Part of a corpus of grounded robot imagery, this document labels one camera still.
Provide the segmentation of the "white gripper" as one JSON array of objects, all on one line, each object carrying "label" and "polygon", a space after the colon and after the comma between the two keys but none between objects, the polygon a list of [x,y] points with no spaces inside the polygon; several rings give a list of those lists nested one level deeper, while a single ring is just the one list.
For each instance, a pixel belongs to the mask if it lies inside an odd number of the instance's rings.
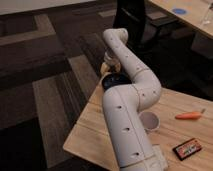
[{"label": "white gripper", "polygon": [[102,76],[104,76],[106,73],[109,72],[110,67],[113,67],[113,72],[120,72],[121,71],[121,65],[119,60],[114,56],[111,55],[109,52],[104,53],[104,62],[101,65],[100,73]]}]

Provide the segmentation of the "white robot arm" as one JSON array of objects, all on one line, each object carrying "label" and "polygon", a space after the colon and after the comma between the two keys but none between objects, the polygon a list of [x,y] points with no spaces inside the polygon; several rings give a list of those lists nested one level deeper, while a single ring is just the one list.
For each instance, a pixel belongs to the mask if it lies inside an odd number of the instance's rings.
[{"label": "white robot arm", "polygon": [[103,38],[107,58],[117,58],[130,84],[113,86],[103,95],[102,106],[120,171],[166,171],[168,163],[158,145],[153,145],[139,113],[156,104],[161,83],[154,72],[127,46],[125,28],[106,29]]}]

